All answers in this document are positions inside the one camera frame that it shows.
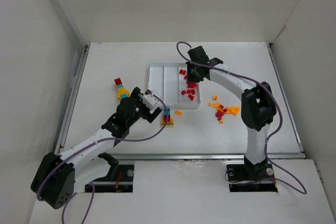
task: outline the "small red piece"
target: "small red piece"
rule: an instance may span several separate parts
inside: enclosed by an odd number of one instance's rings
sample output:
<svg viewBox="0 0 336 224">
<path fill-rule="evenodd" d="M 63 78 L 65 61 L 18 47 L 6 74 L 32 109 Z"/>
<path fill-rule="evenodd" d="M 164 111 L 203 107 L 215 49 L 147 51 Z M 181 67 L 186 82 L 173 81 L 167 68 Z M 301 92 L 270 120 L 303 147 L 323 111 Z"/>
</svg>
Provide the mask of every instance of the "small red piece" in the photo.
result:
<svg viewBox="0 0 336 224">
<path fill-rule="evenodd" d="M 120 78 L 115 79 L 114 82 L 116 83 L 117 86 L 122 84 Z"/>
</svg>

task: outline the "yellow piece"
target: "yellow piece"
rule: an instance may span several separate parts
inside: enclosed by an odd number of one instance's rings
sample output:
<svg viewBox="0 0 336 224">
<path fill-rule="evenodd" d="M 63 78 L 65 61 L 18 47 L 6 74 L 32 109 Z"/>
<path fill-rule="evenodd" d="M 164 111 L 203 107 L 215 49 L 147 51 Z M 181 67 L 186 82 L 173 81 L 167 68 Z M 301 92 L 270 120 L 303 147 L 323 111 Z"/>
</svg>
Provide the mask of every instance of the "yellow piece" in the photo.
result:
<svg viewBox="0 0 336 224">
<path fill-rule="evenodd" d="M 161 120 L 161 125 L 164 125 L 165 121 L 162 119 Z M 170 122 L 167 122 L 167 126 L 174 126 L 174 120 L 172 118 L 170 118 Z"/>
<path fill-rule="evenodd" d="M 126 90 L 124 87 L 118 89 L 117 97 L 119 100 L 121 100 L 122 94 L 126 94 L 127 97 L 130 97 L 130 92 L 128 92 L 128 90 Z"/>
<path fill-rule="evenodd" d="M 226 114 L 232 114 L 230 107 L 226 107 Z"/>
<path fill-rule="evenodd" d="M 239 112 L 239 110 L 240 110 L 240 107 L 231 107 L 231 113 L 233 114 L 233 115 L 237 115 L 238 114 L 238 112 Z"/>
</svg>

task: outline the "stacked blocks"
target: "stacked blocks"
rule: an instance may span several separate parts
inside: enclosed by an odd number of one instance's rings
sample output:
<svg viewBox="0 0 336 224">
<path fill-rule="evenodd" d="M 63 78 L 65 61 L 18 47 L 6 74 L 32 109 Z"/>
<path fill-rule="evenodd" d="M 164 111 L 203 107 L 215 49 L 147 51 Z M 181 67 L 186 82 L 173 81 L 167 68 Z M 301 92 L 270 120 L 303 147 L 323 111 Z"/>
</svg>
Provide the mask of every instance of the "stacked blocks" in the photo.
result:
<svg viewBox="0 0 336 224">
<path fill-rule="evenodd" d="M 115 79 L 114 82 L 118 89 L 117 97 L 119 100 L 130 96 L 130 92 L 124 88 L 120 78 Z"/>
</svg>

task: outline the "white plastic tray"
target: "white plastic tray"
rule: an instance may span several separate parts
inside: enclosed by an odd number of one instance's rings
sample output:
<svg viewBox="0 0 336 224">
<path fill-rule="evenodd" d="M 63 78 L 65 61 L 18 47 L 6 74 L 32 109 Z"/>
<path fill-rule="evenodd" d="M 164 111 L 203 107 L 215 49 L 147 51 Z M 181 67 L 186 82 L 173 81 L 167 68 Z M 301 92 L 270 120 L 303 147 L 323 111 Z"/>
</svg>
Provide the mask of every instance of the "white plastic tray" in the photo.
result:
<svg viewBox="0 0 336 224">
<path fill-rule="evenodd" d="M 200 89 L 195 88 L 194 100 L 190 100 L 188 94 L 182 95 L 187 90 L 184 75 L 179 71 L 187 70 L 185 63 L 154 62 L 149 64 L 148 89 L 155 91 L 163 102 L 173 109 L 197 109 L 200 106 Z"/>
</svg>

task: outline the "screw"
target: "screw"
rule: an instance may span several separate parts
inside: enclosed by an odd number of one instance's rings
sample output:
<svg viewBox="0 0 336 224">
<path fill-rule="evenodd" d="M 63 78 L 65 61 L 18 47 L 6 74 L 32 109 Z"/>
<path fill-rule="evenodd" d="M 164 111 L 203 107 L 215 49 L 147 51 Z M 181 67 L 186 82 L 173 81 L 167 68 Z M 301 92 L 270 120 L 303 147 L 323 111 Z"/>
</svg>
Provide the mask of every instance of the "screw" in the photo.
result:
<svg viewBox="0 0 336 224">
<path fill-rule="evenodd" d="M 127 176 L 129 176 L 129 177 L 133 177 L 133 176 L 134 176 L 134 171 L 131 170 L 131 169 L 129 169 L 129 170 L 127 171 Z"/>
<path fill-rule="evenodd" d="M 230 168 L 229 170 L 227 170 L 227 173 L 230 177 L 234 176 L 234 170 L 232 168 Z"/>
<path fill-rule="evenodd" d="M 272 175 L 274 174 L 272 168 L 267 168 L 267 169 L 266 169 L 266 172 L 267 172 L 267 174 L 270 175 L 270 176 L 272 176 Z"/>
</svg>

